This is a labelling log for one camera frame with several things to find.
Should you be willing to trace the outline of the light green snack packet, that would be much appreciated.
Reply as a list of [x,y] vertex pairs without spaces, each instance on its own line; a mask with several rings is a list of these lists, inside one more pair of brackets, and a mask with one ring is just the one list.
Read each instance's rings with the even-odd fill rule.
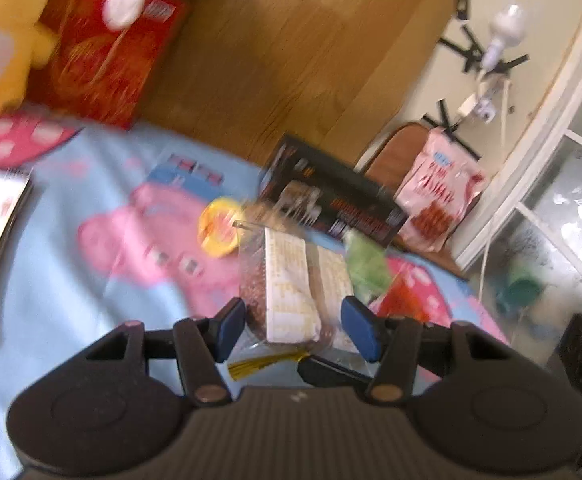
[[370,304],[389,289],[393,278],[385,250],[364,234],[349,229],[344,234],[345,261],[355,296]]

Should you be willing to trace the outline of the clear bag brown snacks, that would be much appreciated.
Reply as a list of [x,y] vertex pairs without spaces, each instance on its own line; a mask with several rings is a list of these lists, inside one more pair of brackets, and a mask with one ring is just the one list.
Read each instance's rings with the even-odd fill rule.
[[263,203],[245,206],[235,226],[247,316],[229,358],[231,379],[309,356],[368,374],[342,327],[342,300],[354,293],[344,257],[311,242],[295,222]]

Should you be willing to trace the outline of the yellow jelly cup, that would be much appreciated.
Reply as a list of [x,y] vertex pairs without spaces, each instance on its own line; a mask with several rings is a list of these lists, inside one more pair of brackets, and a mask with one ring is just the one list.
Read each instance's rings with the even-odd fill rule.
[[235,223],[244,218],[241,203],[218,197],[207,205],[198,219],[198,242],[213,258],[231,255],[239,246],[240,233]]

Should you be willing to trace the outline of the cartoon pig blue tablecloth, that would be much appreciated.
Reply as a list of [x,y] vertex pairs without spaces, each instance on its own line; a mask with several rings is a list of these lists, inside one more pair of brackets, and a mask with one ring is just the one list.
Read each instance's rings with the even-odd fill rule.
[[128,320],[163,330],[214,314],[239,287],[237,256],[213,258],[198,220],[231,197],[250,221],[300,232],[257,197],[259,168],[151,127],[0,120],[0,162],[32,192],[0,258],[0,479],[20,464],[5,429],[12,400]]

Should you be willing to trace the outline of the pink twisted snack bag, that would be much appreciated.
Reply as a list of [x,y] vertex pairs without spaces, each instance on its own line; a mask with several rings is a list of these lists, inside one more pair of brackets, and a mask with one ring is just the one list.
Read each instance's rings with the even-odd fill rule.
[[439,252],[488,185],[480,164],[441,128],[429,131],[394,195],[407,214],[398,235],[419,252]]

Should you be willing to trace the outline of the brown wooden chair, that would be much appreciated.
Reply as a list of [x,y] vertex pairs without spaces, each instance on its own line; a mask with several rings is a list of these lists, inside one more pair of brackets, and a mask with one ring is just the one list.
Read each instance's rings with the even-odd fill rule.
[[[381,141],[377,148],[368,148],[358,160],[356,170],[394,194],[413,166],[421,148],[425,146],[428,134],[429,129],[420,122],[406,122]],[[447,248],[439,252],[422,252],[405,243],[399,235],[394,237],[392,245],[434,263],[460,280],[466,278]]]

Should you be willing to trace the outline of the black sheep print box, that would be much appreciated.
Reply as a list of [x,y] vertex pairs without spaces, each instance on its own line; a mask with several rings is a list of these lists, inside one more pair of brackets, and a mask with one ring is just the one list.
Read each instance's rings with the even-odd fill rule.
[[353,229],[382,247],[407,220],[389,190],[290,133],[261,173],[259,198],[305,228],[337,240]]

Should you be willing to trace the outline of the red gift bag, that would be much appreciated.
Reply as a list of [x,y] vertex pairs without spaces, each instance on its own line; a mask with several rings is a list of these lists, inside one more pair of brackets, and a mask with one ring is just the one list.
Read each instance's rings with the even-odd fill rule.
[[48,1],[41,23],[56,32],[58,44],[48,64],[30,73],[26,99],[60,114],[127,129],[189,4],[146,0],[130,28],[111,32],[102,21],[105,2]]

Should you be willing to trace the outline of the white wall charger plug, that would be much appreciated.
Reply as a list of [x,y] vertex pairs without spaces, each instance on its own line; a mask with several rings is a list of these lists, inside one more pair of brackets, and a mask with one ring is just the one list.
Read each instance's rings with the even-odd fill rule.
[[465,120],[471,116],[477,117],[485,124],[489,124],[496,116],[496,107],[492,104],[492,99],[488,94],[478,98],[475,93],[468,96],[458,107],[457,117]]

